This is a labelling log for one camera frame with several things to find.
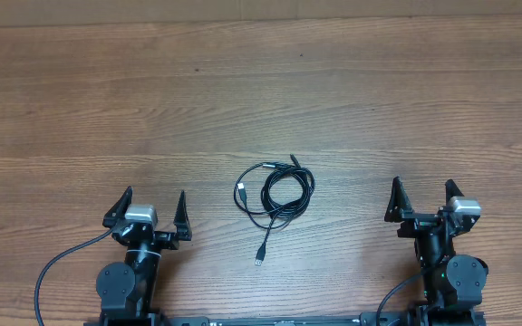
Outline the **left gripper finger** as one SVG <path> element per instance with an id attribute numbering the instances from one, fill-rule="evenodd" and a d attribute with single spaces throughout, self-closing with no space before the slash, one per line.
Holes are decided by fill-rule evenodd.
<path id="1" fill-rule="evenodd" d="M 192 229 L 189 222 L 186 206 L 185 191 L 182 190 L 174 217 L 174 226 L 176 227 L 176 237 L 180 241 L 190 241 L 192 239 Z"/>
<path id="2" fill-rule="evenodd" d="M 121 198 L 108 210 L 102 219 L 102 225 L 106 228 L 113 228 L 119 220 L 123 219 L 125 213 L 131 204 L 133 190 L 128 186 Z"/>

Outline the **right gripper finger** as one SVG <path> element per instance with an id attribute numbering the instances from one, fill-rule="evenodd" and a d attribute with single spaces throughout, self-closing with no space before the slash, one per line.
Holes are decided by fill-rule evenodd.
<path id="1" fill-rule="evenodd" d="M 445 198 L 446 203 L 450 203 L 454 198 L 463 197 L 463 193 L 453 179 L 445 182 Z"/>
<path id="2" fill-rule="evenodd" d="M 401 177 L 397 176 L 392 180 L 391 196 L 384 215 L 384 221 L 400 223 L 404 220 L 405 216 L 411 215 L 412 213 L 413 208 L 411 201 L 405 192 Z"/>

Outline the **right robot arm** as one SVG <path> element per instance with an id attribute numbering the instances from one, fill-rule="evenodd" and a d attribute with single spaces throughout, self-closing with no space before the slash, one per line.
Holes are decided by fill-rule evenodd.
<path id="1" fill-rule="evenodd" d="M 417 213 L 399 177 L 392 180 L 391 196 L 384 220 L 400 225 L 397 236 L 414 241 L 420 272 L 396 285 L 382 299 L 375 322 L 382 324 L 382 309 L 405 286 L 421 280 L 423 302 L 411 303 L 393 325 L 484 325 L 484 314 L 475 307 L 482 303 L 488 265 L 481 259 L 457 254 L 453 239 L 466 234 L 478 222 L 481 206 L 466 197 L 454 180 L 445 182 L 445 205 L 433 214 Z"/>

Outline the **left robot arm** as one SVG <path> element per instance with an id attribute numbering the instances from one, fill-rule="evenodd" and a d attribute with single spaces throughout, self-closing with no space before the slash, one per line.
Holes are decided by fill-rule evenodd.
<path id="1" fill-rule="evenodd" d="M 127 187 L 102 220 L 111 237 L 126 248 L 126 254 L 122 262 L 106 265 L 97 276 L 96 292 L 101 298 L 99 324 L 169 325 L 164 313 L 152 306 L 152 300 L 161 252 L 177 250 L 180 242 L 192 238 L 186 196 L 179 196 L 174 232 L 159 231 L 156 208 L 134 204 L 132 196 L 132 188 Z"/>

